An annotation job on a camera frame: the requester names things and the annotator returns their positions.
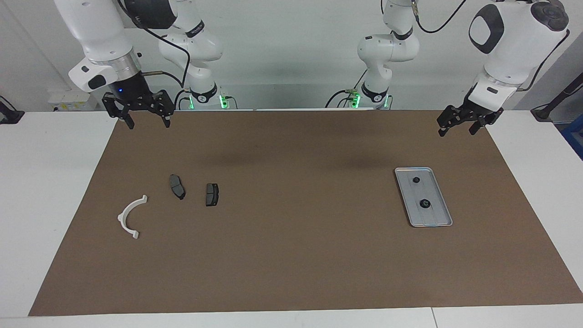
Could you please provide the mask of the white curved plastic bracket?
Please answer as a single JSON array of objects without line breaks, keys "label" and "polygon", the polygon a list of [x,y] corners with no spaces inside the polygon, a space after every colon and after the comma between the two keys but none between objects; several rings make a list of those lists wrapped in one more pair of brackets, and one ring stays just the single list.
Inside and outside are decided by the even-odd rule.
[{"label": "white curved plastic bracket", "polygon": [[136,208],[137,206],[140,206],[142,204],[146,204],[147,201],[148,201],[148,196],[142,195],[142,197],[140,199],[134,200],[133,202],[129,203],[122,210],[122,212],[117,216],[117,220],[118,220],[119,224],[121,225],[121,228],[126,233],[129,233],[131,235],[131,237],[133,237],[133,239],[139,238],[139,231],[129,228],[129,226],[127,225],[128,216],[134,208]]}]

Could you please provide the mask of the black clamp mount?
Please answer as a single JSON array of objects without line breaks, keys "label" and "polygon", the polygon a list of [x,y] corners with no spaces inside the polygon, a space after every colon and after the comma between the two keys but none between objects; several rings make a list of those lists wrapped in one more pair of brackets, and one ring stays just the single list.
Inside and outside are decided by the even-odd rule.
[{"label": "black clamp mount", "polygon": [[4,96],[0,95],[0,125],[17,124],[25,112],[17,110]]}]

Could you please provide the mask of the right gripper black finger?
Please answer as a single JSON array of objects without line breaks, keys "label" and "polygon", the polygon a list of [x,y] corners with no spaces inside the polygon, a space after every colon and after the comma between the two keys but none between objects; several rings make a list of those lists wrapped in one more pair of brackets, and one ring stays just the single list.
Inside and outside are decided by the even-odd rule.
[{"label": "right gripper black finger", "polygon": [[154,94],[154,113],[162,118],[166,128],[170,127],[171,116],[174,114],[174,103],[167,91],[161,90]]},{"label": "right gripper black finger", "polygon": [[106,92],[102,97],[102,104],[110,118],[118,118],[125,122],[129,129],[135,127],[135,123],[130,115],[133,101],[125,101],[115,97],[114,93]]}]

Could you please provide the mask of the brown table mat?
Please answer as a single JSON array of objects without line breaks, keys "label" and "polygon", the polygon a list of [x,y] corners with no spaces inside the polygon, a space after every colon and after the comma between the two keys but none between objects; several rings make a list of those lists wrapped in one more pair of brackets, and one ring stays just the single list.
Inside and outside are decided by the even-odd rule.
[{"label": "brown table mat", "polygon": [[[164,128],[134,113],[134,129],[115,125],[29,314],[582,303],[489,133],[440,137],[436,118],[181,112]],[[410,225],[400,167],[433,170],[452,226]],[[117,216],[142,195],[133,239]]]}]

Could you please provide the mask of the white box with yellow labels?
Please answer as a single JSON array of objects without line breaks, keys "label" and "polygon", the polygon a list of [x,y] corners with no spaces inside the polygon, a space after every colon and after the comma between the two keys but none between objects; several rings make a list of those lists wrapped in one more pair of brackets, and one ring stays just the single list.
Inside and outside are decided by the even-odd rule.
[{"label": "white box with yellow labels", "polygon": [[96,98],[82,91],[52,91],[48,93],[48,105],[52,111],[100,111],[102,106]]}]

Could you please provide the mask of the silver metal tray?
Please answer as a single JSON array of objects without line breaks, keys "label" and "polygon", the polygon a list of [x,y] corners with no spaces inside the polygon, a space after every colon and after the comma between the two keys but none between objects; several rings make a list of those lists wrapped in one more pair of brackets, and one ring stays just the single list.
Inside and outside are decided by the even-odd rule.
[{"label": "silver metal tray", "polygon": [[[446,207],[435,173],[429,167],[400,167],[394,170],[400,195],[412,227],[452,226],[453,220]],[[412,179],[420,178],[415,184]],[[421,208],[420,200],[428,199],[430,208]]]}]

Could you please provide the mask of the blue crate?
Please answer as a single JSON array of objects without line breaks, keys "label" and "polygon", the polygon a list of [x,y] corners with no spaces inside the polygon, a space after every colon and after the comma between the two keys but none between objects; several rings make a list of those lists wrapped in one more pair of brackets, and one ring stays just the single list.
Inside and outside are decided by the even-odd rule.
[{"label": "blue crate", "polygon": [[562,129],[561,135],[577,156],[583,160],[583,127],[569,125]]}]

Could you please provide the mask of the black angled stand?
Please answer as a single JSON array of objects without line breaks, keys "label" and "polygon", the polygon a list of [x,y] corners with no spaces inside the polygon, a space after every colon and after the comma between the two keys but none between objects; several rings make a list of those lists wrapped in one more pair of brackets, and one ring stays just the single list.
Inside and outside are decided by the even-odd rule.
[{"label": "black angled stand", "polygon": [[537,121],[548,122],[550,114],[560,103],[575,95],[578,91],[583,89],[583,72],[579,74],[565,89],[563,89],[552,101],[537,106],[530,110],[531,114]]}]

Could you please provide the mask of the dark grey curved brake pad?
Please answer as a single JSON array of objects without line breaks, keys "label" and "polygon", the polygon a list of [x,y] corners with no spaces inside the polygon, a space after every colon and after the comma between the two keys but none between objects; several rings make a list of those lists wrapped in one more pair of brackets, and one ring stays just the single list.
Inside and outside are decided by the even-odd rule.
[{"label": "dark grey curved brake pad", "polygon": [[169,186],[170,186],[173,194],[179,200],[184,199],[184,197],[186,195],[186,191],[184,189],[183,183],[181,182],[181,178],[179,176],[177,176],[176,174],[171,174],[169,176]]}]

